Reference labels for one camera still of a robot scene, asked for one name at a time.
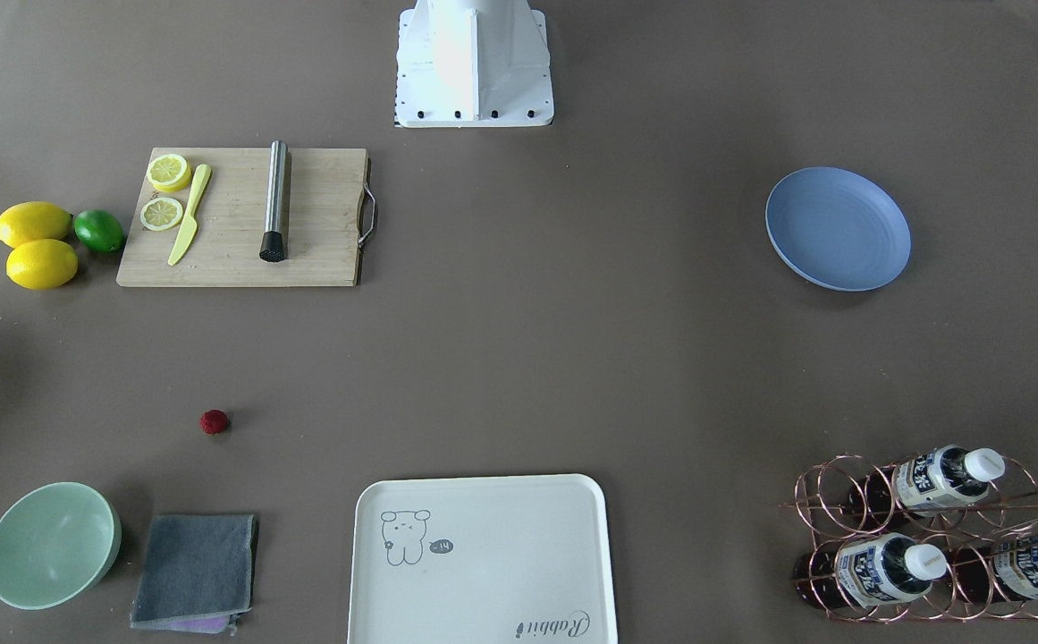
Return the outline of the blue plate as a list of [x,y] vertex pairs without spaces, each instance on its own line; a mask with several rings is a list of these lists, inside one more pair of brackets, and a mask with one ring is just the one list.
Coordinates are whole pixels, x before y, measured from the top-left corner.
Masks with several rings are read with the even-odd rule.
[[830,166],[802,168],[773,186],[764,207],[773,251],[793,273],[821,288],[882,288],[912,252],[907,217],[864,176]]

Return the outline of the red strawberry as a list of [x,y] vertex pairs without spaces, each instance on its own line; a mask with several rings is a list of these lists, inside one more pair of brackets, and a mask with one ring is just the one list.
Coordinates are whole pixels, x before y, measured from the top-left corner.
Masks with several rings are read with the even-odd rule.
[[198,426],[204,435],[220,435],[230,427],[230,417],[221,409],[208,409],[199,417]]

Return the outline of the dark drink bottle top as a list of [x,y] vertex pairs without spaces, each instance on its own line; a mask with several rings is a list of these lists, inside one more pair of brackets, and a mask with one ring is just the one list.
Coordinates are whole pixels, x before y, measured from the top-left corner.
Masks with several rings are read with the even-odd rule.
[[844,513],[858,513],[874,528],[968,508],[989,495],[1007,468],[1004,456],[990,447],[944,445],[854,482]]

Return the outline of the cream serving tray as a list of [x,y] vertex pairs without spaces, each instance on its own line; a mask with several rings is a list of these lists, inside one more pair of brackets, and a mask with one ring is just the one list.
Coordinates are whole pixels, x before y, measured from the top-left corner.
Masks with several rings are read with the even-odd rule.
[[376,482],[355,508],[350,643],[616,643],[603,490],[584,474]]

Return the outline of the wooden cutting board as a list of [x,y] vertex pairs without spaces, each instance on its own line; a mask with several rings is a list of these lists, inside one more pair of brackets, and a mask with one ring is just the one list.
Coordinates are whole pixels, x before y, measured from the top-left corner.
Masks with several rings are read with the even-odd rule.
[[292,147],[286,162],[286,258],[261,260],[266,225],[266,147],[176,147],[213,175],[198,233],[168,264],[177,232],[131,221],[115,280],[125,288],[326,288],[358,281],[360,244],[372,233],[364,149]]

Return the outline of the steel muddler black tip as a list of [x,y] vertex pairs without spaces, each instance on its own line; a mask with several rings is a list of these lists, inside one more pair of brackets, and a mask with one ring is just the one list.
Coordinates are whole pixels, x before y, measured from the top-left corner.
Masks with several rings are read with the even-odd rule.
[[282,140],[270,144],[268,181],[266,181],[264,236],[258,250],[261,260],[286,260],[286,197],[289,197],[290,151]]

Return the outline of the yellow plastic knife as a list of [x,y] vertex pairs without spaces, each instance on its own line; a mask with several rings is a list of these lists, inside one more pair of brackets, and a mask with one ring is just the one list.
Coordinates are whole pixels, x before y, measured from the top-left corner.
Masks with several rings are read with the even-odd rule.
[[203,199],[211,176],[212,167],[208,164],[200,164],[193,171],[189,197],[186,207],[183,209],[177,236],[170,256],[167,258],[167,264],[170,266],[176,266],[183,260],[192,241],[195,240],[196,233],[198,233],[197,211],[201,199]]

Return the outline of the lemon half slice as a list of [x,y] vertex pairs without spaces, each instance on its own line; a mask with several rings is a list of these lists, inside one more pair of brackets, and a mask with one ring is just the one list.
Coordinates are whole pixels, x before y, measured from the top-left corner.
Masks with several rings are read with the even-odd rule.
[[139,212],[139,222],[151,232],[168,231],[175,227],[184,215],[184,206],[172,197],[160,196],[143,204]]
[[162,194],[183,191],[191,183],[192,166],[183,155],[170,152],[154,159],[146,170],[146,180],[152,189]]

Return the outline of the lemon half slice lower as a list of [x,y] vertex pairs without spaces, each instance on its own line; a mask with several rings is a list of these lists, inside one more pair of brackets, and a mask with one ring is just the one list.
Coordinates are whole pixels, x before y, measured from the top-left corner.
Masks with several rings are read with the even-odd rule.
[[139,212],[139,222],[151,232],[168,231],[175,227],[184,215],[184,206],[172,197],[160,196],[143,204]]

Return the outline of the green lime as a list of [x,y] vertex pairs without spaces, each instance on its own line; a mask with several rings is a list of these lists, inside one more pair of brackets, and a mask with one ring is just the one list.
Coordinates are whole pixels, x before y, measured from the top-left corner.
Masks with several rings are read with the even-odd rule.
[[113,253],[121,251],[126,231],[117,217],[104,209],[86,209],[72,218],[74,236],[90,251]]

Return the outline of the whole lemon lower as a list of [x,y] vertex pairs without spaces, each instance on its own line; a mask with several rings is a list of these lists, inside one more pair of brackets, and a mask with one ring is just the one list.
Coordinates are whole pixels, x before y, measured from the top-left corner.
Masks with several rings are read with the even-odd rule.
[[30,290],[60,288],[74,278],[78,267],[79,258],[73,247],[53,238],[28,241],[6,260],[9,280]]

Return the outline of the whole lemon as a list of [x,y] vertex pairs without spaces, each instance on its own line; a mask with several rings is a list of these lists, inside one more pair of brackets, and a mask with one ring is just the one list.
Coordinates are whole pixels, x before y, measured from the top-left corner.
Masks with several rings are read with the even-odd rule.
[[23,202],[0,213],[0,242],[8,248],[44,240],[64,240],[72,229],[72,215],[49,202]]
[[78,267],[79,258],[73,247],[53,238],[28,241],[6,260],[9,280],[30,290],[60,288],[74,278]]

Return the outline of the whole lemon upper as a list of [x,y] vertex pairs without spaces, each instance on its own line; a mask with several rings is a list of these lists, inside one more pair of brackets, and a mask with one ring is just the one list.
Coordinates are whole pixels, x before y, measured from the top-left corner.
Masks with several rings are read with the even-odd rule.
[[49,202],[23,202],[0,213],[0,242],[8,248],[44,240],[64,240],[72,229],[72,215]]

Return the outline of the mint green bowl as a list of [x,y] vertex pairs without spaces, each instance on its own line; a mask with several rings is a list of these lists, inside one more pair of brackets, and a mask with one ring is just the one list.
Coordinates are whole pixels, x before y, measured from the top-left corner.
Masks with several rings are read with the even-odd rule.
[[121,549],[121,518],[81,482],[50,482],[0,518],[0,600],[48,610],[93,587]]

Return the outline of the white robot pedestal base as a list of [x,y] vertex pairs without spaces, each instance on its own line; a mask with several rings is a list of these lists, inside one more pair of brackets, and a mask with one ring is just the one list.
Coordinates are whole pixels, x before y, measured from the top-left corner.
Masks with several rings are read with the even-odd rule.
[[417,1],[397,25],[397,126],[553,122],[546,16],[527,1]]

